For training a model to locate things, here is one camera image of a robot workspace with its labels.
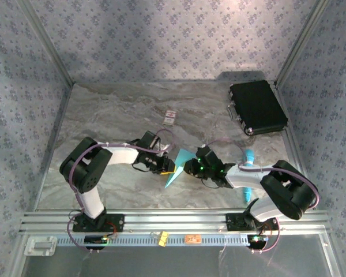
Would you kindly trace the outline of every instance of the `glass panel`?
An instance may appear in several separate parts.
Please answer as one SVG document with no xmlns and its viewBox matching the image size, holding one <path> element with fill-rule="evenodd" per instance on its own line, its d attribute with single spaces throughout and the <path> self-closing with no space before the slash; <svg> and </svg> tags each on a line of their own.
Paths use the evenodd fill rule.
<svg viewBox="0 0 346 277">
<path fill-rule="evenodd" d="M 176 111 L 175 160 L 180 148 L 193 153 L 203 143 L 229 137 L 251 148 L 255 164 L 287 160 L 280 132 L 249 137 L 237 121 L 231 121 L 227 106 L 229 83 L 164 82 L 150 84 L 75 85 L 55 146 L 38 209 L 78 208 L 73 192 L 59 173 L 59 166 L 86 136 L 97 141 L 123 143 L 140 139 L 147 130 L 164 128 L 167 110 Z M 169 144 L 169 133 L 159 133 Z M 211 145 L 226 163 L 242 161 L 242 153 L 231 143 Z M 182 173 L 167 189 L 167 175 L 142 173 L 129 164 L 108 166 L 98 184 L 106 208 L 244 208 L 243 189 L 210 189 L 201 180 Z M 205 181 L 207 186 L 216 185 Z M 261 197 L 253 190 L 253 199 Z"/>
<path fill-rule="evenodd" d="M 318 235 L 286 235 L 266 253 L 245 247 L 119 247 L 85 253 L 58 247 L 53 257 L 29 257 L 22 277 L 299 277 L 330 276 Z"/>
</svg>

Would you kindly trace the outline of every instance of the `marble surface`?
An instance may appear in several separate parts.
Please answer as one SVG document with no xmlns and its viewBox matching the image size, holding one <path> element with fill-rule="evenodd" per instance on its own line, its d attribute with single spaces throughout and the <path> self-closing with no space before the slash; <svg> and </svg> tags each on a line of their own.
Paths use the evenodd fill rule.
<svg viewBox="0 0 346 277">
<path fill-rule="evenodd" d="M 255 164 L 288 159 L 281 133 L 246 136 L 227 111 L 228 83 L 127 83 L 75 85 L 61 126 L 38 209 L 78 208 L 73 192 L 59 173 L 59 166 L 86 136 L 109 143 L 141 138 L 156 132 L 166 110 L 177 112 L 175 159 L 179 148 L 197 147 L 217 138 L 230 137 L 253 149 Z M 160 133 L 162 143 L 171 142 Z M 223 162 L 239 162 L 241 151 L 230 143 L 214 143 L 212 149 Z M 247 204 L 242 189 L 209 189 L 199 179 L 182 173 L 167 189 L 167 176 L 141 173 L 131 165 L 108 166 L 98 188 L 108 209 L 122 208 L 242 208 Z M 208 186 L 214 183 L 206 181 Z M 253 190 L 253 198 L 263 191 Z"/>
</svg>

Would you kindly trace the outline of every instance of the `floral wall pattern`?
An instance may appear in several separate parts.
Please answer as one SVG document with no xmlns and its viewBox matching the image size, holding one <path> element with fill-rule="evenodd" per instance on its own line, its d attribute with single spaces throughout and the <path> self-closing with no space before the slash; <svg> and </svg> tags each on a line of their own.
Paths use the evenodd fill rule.
<svg viewBox="0 0 346 277">
<path fill-rule="evenodd" d="M 32 210 L 68 88 L 16 1 L 0 1 L 0 276 Z"/>
<path fill-rule="evenodd" d="M 281 91 L 346 263 L 346 0 L 331 1 Z"/>
<path fill-rule="evenodd" d="M 216 79 L 233 71 L 275 80 L 314 3 L 33 1 L 76 83 Z"/>
</svg>

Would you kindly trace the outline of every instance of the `blue triangular object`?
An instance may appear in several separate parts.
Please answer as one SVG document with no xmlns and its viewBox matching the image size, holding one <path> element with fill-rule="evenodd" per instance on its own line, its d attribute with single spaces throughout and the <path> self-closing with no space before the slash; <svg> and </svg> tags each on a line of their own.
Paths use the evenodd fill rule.
<svg viewBox="0 0 346 277">
<path fill-rule="evenodd" d="M 181 148 L 178 152 L 177 158 L 175 159 L 176 170 L 173 174 L 169 175 L 168 181 L 166 183 L 167 188 L 183 171 L 186 161 L 196 157 L 196 154 L 193 154 L 183 148 Z"/>
</svg>

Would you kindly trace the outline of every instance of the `light blue object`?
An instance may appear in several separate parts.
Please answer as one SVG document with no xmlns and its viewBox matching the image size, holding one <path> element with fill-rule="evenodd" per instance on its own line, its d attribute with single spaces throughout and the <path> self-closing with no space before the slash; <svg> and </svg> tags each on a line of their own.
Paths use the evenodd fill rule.
<svg viewBox="0 0 346 277">
<path fill-rule="evenodd" d="M 182 173 L 186 161 L 193 159 L 194 157 L 196 157 L 196 154 L 193 154 L 183 148 L 179 150 L 177 158 L 174 161 L 176 170 L 173 174 L 169 175 L 165 188 L 167 188 L 175 180 L 175 178 Z"/>
<path fill-rule="evenodd" d="M 254 163 L 254 152 L 251 149 L 245 150 L 245 155 L 243 157 L 244 159 L 244 165 L 245 166 L 253 166 Z M 251 200 L 251 188 L 243 188 L 243 197 L 245 198 L 246 203 L 250 202 Z"/>
</svg>

